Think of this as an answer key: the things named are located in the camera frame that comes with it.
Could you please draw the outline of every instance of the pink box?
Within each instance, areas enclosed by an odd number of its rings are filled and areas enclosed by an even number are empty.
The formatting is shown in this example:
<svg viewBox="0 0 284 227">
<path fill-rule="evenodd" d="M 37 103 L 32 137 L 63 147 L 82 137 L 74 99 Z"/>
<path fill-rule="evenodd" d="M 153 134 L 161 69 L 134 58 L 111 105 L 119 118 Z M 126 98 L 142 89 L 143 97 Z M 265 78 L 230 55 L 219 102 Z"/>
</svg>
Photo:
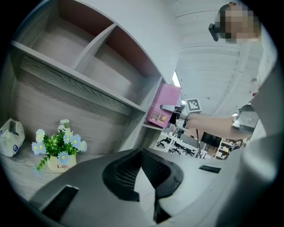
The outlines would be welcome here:
<svg viewBox="0 0 284 227">
<path fill-rule="evenodd" d="M 171 84 L 160 84 L 146 120 L 165 128 L 173 113 L 162 110 L 160 105 L 176 105 L 181 88 Z"/>
</svg>

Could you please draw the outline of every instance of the plastic bag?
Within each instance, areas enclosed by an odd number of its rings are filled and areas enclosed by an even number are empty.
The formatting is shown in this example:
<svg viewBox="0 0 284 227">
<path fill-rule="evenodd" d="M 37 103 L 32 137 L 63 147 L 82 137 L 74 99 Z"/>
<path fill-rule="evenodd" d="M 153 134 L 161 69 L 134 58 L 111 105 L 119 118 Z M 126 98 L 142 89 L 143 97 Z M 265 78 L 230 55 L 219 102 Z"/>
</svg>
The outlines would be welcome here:
<svg viewBox="0 0 284 227">
<path fill-rule="evenodd" d="M 12 157 L 17 153 L 24 140 L 23 125 L 10 118 L 0 129 L 0 152 L 5 156 Z"/>
</svg>

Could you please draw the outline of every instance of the shelf divider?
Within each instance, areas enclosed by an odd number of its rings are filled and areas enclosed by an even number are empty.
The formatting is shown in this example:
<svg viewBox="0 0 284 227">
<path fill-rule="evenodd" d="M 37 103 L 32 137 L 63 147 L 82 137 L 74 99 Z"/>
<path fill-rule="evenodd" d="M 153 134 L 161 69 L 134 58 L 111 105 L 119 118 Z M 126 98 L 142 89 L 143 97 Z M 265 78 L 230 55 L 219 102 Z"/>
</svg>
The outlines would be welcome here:
<svg viewBox="0 0 284 227">
<path fill-rule="evenodd" d="M 112 24 L 104 31 L 102 31 L 98 36 L 96 36 L 80 53 L 75 62 L 72 65 L 72 69 L 79 73 L 83 73 L 87 65 L 90 63 L 98 49 L 103 43 L 105 43 L 107 37 L 111 34 L 116 24 Z"/>
<path fill-rule="evenodd" d="M 57 62 L 57 61 L 55 61 L 55 60 L 53 60 L 53 59 L 51 59 L 47 56 L 35 51 L 35 50 L 33 50 L 33 49 L 31 49 L 31 48 L 28 48 L 28 47 L 26 47 L 26 46 L 24 46 L 24 45 L 22 45 L 18 42 L 15 42 L 15 41 L 12 41 L 11 45 L 16 47 L 17 49 L 19 49 L 25 55 L 31 57 L 32 59 L 50 67 L 50 68 L 64 74 L 64 75 L 66 75 L 66 76 L 68 76 L 68 77 L 70 77 L 70 78 L 72 78 L 72 79 L 74 79 L 74 80 L 76 80 L 76 81 L 78 81 L 78 82 L 80 82 L 80 83 L 82 83 L 82 84 L 104 94 L 104 95 L 107 95 L 107 96 L 113 98 L 114 100 L 117 100 L 117 101 L 119 101 L 119 102 L 121 102 L 121 103 L 123 103 L 123 104 L 125 104 L 125 105 L 127 105 L 131 108 L 139 110 L 143 113 L 146 113 L 146 111 L 147 111 L 145 108 L 135 104 L 134 102 L 132 102 L 132 101 L 128 100 L 127 98 L 119 95 L 118 93 L 113 92 L 112 90 L 101 85 L 100 83 L 97 83 L 95 80 L 90 79 L 87 76 L 84 76 L 81 73 L 79 73 L 79 72 L 77 72 L 77 71 L 75 71 L 75 70 L 73 70 L 73 69 L 71 69 L 71 68 L 69 68 L 69 67 L 67 67 L 67 66 L 65 66 L 65 65 L 63 65 L 63 64 L 61 64 L 61 63 L 59 63 L 59 62 Z"/>
</svg>

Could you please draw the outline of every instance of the black slot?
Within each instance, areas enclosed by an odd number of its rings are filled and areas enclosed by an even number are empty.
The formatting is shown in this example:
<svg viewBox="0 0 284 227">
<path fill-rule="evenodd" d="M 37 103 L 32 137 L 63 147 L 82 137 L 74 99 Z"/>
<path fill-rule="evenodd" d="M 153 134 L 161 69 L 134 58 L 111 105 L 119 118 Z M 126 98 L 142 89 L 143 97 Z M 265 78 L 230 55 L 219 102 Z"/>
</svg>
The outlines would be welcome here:
<svg viewBox="0 0 284 227">
<path fill-rule="evenodd" d="M 202 169 L 202 170 L 208 171 L 208 172 L 213 172 L 213 173 L 219 173 L 220 170 L 221 170 L 221 168 L 207 166 L 207 165 L 202 165 L 199 168 Z"/>
<path fill-rule="evenodd" d="M 43 210 L 43 214 L 59 222 L 77 192 L 77 188 L 66 186 Z"/>
</svg>

